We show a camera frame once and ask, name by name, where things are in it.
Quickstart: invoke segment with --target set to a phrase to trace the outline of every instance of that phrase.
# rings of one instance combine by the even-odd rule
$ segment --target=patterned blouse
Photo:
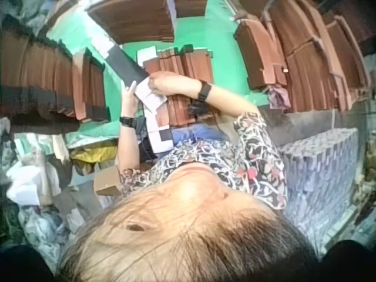
[[[163,183],[178,167],[190,162],[210,166],[229,188],[244,191],[276,210],[287,204],[284,165],[270,140],[264,119],[245,113],[234,122],[236,145],[227,141],[182,141],[150,170],[127,169],[121,175],[123,195]]]

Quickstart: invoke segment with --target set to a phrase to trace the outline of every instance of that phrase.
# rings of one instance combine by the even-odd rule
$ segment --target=smartwatch
[[[201,81],[201,90],[199,92],[199,96],[197,98],[198,101],[200,102],[205,102],[210,90],[212,89],[212,86],[208,84],[206,81],[200,80]]]
[[[132,117],[121,116],[119,121],[124,127],[130,127],[130,128],[136,129],[137,122],[136,122],[136,119]]]

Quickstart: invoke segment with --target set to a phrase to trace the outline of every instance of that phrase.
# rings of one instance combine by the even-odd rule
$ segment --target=flattened cardboard box
[[[94,192],[101,196],[120,194],[120,174],[117,166],[103,169],[94,177]]]

